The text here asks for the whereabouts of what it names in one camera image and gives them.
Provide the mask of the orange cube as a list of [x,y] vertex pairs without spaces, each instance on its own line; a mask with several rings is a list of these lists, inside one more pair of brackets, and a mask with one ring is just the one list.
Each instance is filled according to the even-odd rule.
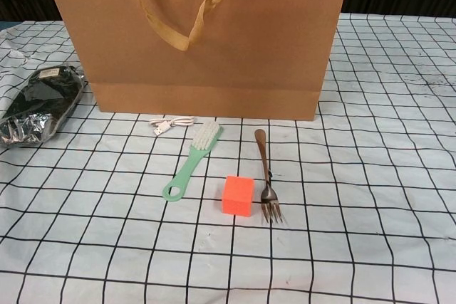
[[253,179],[227,176],[222,192],[222,212],[235,216],[250,217],[253,195]]

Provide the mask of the green plastic brush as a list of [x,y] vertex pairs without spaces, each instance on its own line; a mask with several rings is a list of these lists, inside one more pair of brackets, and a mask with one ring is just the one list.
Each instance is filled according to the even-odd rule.
[[166,201],[179,201],[184,196],[197,165],[212,151],[221,133],[222,126],[217,122],[207,122],[201,126],[190,145],[187,160],[162,191]]

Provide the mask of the brown paper bag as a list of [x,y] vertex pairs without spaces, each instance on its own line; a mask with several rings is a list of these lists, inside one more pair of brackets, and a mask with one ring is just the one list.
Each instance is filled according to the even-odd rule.
[[343,0],[55,0],[103,112],[312,120]]

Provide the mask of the white checked tablecloth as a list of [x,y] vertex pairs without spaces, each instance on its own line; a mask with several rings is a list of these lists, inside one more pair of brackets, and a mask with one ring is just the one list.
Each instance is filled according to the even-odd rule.
[[315,118],[221,117],[177,202],[206,118],[150,121],[86,88],[52,139],[0,146],[0,304],[456,304],[456,19],[342,14]]

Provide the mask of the black item in plastic wrap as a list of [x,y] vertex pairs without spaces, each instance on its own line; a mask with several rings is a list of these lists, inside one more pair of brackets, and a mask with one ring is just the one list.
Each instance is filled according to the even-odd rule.
[[32,73],[0,117],[0,146],[50,140],[72,114],[84,89],[83,76],[62,64]]

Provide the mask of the metal fork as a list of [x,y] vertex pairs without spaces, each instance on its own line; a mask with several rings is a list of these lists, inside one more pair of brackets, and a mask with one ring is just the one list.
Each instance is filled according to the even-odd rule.
[[267,223],[282,222],[283,216],[279,206],[279,200],[276,192],[271,186],[271,172],[266,157],[266,133],[263,129],[257,129],[254,132],[259,154],[264,170],[264,189],[260,195],[261,212]]

